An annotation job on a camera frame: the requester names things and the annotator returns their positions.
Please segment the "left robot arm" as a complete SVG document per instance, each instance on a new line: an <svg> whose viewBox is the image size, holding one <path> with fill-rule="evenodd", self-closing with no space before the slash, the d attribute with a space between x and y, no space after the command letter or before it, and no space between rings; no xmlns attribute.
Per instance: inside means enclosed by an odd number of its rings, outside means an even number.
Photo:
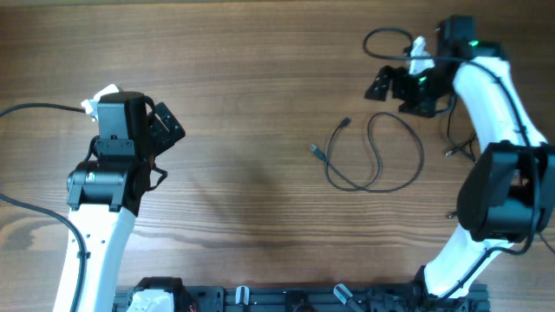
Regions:
<svg viewBox="0 0 555 312"><path fill-rule="evenodd" d="M121 259L146 192L156 158L186 135L167 106L147 95L109 86L84 101L99 127L91 154L69 174L69 235L56 311L109 311Z"/></svg>

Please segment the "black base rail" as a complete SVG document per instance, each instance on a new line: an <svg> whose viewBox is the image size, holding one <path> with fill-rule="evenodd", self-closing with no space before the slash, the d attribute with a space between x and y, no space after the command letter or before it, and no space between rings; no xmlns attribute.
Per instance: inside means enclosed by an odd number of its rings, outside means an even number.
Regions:
<svg viewBox="0 0 555 312"><path fill-rule="evenodd" d="M383 284L349 288L353 301L363 311L408 311L408 286ZM351 311L340 301L331 287L318 288L251 288L249 302L238 303L236 290L221 286L188 286L185 288L186 311Z"/></svg>

